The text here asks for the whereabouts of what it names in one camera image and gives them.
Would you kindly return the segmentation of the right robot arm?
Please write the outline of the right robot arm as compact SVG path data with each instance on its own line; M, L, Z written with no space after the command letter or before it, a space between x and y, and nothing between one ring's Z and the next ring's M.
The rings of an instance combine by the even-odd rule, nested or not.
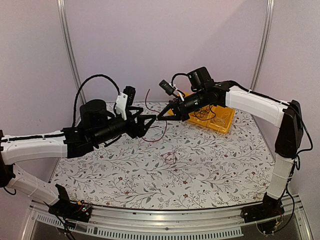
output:
M249 90L234 80L215 82L206 67L186 74L192 94L176 96L158 114L159 121L186 121L190 113L214 105L240 110L263 119L279 129L275 142L275 167L269 187L259 206L262 218L269 218L278 210L278 203L293 176L299 169L302 137L307 134L298 101L281 101Z

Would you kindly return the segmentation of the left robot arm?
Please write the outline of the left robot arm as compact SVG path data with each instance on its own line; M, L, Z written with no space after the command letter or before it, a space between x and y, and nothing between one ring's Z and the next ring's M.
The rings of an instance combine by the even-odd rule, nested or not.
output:
M27 173L18 162L48 158L79 158L99 148L109 146L123 134L143 137L156 115L143 114L142 107L116 103L115 113L107 110L104 100L94 99L79 108L80 123L48 134L29 136L0 136L0 186L21 191L39 199L63 216L74 213L66 189L52 185Z

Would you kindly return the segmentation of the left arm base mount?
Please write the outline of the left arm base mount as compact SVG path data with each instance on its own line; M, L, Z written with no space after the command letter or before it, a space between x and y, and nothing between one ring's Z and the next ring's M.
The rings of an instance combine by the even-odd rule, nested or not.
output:
M63 186L56 184L55 187L58 190L58 201L49 206L48 212L64 219L88 223L91 218L93 204L84 200L72 202Z

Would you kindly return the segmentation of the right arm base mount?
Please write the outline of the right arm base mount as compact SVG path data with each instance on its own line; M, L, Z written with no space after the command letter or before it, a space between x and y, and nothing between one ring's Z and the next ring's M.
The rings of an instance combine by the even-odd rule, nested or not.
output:
M264 235L274 234L284 220L284 207L281 199L264 195L262 203L246 206L241 209L240 216L245 223L262 221L257 229Z

